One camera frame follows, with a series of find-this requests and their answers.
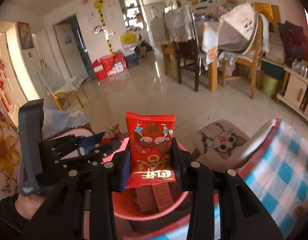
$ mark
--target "yellow-green trash can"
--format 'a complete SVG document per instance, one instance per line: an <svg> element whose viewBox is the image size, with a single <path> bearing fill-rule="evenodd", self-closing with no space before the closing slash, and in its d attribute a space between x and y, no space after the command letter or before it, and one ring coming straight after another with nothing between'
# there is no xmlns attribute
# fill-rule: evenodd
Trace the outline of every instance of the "yellow-green trash can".
<svg viewBox="0 0 308 240"><path fill-rule="evenodd" d="M262 84L262 92L268 96L272 97L277 93L279 80L274 78L273 76L267 75L264 73L264 81Z"/></svg>

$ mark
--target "open door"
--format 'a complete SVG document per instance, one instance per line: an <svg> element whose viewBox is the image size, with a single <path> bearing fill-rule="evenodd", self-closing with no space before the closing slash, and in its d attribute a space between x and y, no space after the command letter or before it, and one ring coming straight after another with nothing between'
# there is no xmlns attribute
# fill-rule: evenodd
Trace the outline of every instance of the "open door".
<svg viewBox="0 0 308 240"><path fill-rule="evenodd" d="M85 80L88 74L78 51L71 25L59 24L54 27L61 53L72 77L78 76Z"/></svg>
<svg viewBox="0 0 308 240"><path fill-rule="evenodd" d="M27 102L26 97L15 76L7 47L6 34L0 34L0 60L4 69L0 68L0 81L3 82L0 90L0 98L6 106L6 110L16 126L19 125L19 108Z"/></svg>

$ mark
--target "cabinet door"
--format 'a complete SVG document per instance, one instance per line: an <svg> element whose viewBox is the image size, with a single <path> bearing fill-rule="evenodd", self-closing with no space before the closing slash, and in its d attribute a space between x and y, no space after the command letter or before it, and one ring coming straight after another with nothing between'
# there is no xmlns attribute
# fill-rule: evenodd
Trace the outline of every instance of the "cabinet door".
<svg viewBox="0 0 308 240"><path fill-rule="evenodd" d="M304 98L307 84L294 75L290 75L284 98L295 107L299 108Z"/></svg>

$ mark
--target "flower wallpaper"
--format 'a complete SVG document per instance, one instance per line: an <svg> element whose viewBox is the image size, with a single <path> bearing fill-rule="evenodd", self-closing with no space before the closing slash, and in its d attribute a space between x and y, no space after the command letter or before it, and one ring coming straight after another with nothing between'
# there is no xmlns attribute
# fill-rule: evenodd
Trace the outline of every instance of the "flower wallpaper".
<svg viewBox="0 0 308 240"><path fill-rule="evenodd" d="M21 160L21 146L17 128L0 110L0 199L14 195Z"/></svg>

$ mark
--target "cabinet handle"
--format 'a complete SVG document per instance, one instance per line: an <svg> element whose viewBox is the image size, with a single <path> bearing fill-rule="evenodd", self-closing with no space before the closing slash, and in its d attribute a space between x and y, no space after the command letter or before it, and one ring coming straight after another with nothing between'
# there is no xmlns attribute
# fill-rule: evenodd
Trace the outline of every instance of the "cabinet handle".
<svg viewBox="0 0 308 240"><path fill-rule="evenodd" d="M301 101L301 95L302 95L302 92L304 91L304 89L300 89L300 92L299 92L299 96L298 96L298 102Z"/></svg>

